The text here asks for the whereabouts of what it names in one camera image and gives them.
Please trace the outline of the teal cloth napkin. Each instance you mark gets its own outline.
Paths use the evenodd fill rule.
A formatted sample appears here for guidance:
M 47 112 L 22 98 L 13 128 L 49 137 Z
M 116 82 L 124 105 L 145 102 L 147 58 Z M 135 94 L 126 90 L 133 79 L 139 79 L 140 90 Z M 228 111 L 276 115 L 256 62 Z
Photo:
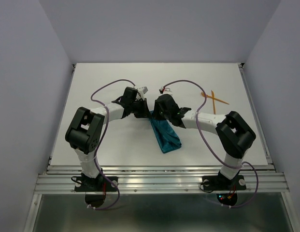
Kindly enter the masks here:
M 149 121 L 151 123 L 154 135 L 157 139 L 157 143 L 163 154 L 175 151 L 182 147 L 179 136 L 171 127 L 167 120 L 154 119 L 154 111 L 150 111 L 151 117 Z

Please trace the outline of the orange plastic fork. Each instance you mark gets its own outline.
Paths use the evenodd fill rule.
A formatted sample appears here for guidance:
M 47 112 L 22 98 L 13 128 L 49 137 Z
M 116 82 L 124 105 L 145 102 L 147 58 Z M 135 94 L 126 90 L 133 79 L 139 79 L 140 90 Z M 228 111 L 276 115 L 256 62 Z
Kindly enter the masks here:
M 203 96 L 204 98 L 209 98 L 209 99 L 211 99 L 211 100 L 218 101 L 218 102 L 221 102 L 221 103 L 224 103 L 224 104 L 228 104 L 228 105 L 229 105 L 228 102 L 226 102 L 226 101 L 224 101 L 224 100 L 221 100 L 221 99 L 219 99 L 219 98 L 210 96 L 210 95 L 208 95 L 208 94 L 205 96 L 203 92 L 201 92 L 200 94 L 201 94 L 201 96 Z

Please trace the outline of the orange plastic knife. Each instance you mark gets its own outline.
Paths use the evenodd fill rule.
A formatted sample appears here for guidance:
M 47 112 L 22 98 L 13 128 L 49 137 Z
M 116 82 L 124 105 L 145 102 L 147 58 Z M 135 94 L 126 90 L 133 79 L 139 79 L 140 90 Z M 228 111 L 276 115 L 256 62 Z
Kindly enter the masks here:
M 215 96 L 214 96 L 213 90 L 211 90 L 211 97 L 212 97 L 212 103 L 213 103 L 213 113 L 216 114 Z

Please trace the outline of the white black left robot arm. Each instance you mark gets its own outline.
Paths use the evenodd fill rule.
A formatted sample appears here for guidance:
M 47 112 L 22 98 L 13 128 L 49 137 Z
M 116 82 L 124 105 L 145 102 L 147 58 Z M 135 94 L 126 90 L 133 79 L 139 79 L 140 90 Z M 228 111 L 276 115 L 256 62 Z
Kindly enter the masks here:
M 130 114 L 136 118 L 147 118 L 150 112 L 146 98 L 138 100 L 112 101 L 110 104 L 87 109 L 79 107 L 67 129 L 65 140 L 77 153 L 82 172 L 80 177 L 73 177 L 76 191 L 102 191 L 107 180 L 102 176 L 102 168 L 95 165 L 95 150 L 101 144 L 103 126 L 123 119 Z

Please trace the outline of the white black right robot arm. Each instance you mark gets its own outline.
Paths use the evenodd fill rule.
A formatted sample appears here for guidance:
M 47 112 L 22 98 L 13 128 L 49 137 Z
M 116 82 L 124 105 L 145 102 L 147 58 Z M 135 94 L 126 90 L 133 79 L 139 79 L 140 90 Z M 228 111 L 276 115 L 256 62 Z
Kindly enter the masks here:
M 166 119 L 176 127 L 199 130 L 208 149 L 222 164 L 217 182 L 224 189 L 228 189 L 235 183 L 244 156 L 256 139 L 255 132 L 235 111 L 226 115 L 199 113 L 188 107 L 180 108 L 176 103 L 163 103 L 156 100 L 153 117 L 156 120 Z M 210 148 L 202 134 L 204 131 L 218 136 L 226 153 L 224 160 L 221 160 Z

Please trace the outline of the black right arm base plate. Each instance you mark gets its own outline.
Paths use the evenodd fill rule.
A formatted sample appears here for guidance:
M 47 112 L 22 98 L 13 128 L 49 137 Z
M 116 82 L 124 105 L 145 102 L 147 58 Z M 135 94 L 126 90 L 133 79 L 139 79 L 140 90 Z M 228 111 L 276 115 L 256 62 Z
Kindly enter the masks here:
M 246 190 L 246 183 L 243 175 L 236 175 L 229 180 L 221 174 L 206 175 L 202 177 L 201 188 L 206 191 L 229 191 L 229 190 Z

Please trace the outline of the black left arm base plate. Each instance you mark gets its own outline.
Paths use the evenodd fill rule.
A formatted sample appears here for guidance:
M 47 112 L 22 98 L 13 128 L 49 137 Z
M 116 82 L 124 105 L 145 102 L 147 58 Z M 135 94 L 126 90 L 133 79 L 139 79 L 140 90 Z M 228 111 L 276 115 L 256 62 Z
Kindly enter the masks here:
M 71 181 L 75 184 L 75 192 L 116 192 L 115 187 L 102 176 L 73 176 Z

